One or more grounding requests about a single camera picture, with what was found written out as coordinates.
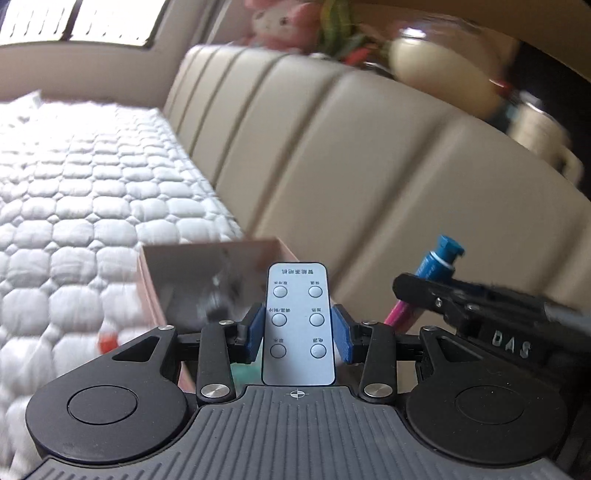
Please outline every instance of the beige headboard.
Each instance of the beige headboard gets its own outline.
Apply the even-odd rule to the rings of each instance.
[[[382,320],[440,233],[457,278],[591,307],[591,208],[516,142],[402,84],[265,50],[195,47],[164,113],[248,235],[321,261]]]

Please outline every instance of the silver bolt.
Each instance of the silver bolt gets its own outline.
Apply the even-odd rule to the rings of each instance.
[[[392,395],[394,390],[392,390],[390,385],[386,385],[385,383],[370,383],[369,385],[365,386],[363,391],[369,397],[384,398]]]
[[[230,387],[221,383],[210,383],[201,389],[201,395],[207,398],[222,398],[230,393]]]

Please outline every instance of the white remote control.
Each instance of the white remote control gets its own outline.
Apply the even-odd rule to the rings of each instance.
[[[335,381],[324,265],[276,263],[269,269],[262,381],[294,387]]]

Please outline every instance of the white lettering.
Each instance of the white lettering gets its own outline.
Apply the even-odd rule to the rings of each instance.
[[[511,340],[507,342],[505,350],[511,350],[511,353],[515,353],[515,337],[511,337]]]
[[[492,344],[494,346],[501,346],[501,342],[503,341],[503,333],[499,330],[495,331],[495,336],[492,338]]]
[[[528,356],[530,355],[530,349],[531,343],[523,342],[523,345],[521,345],[521,350],[519,351],[519,356],[521,358],[528,358]]]

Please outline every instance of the window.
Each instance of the window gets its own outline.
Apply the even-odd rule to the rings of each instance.
[[[0,45],[88,41],[151,46],[167,0],[0,0]]]

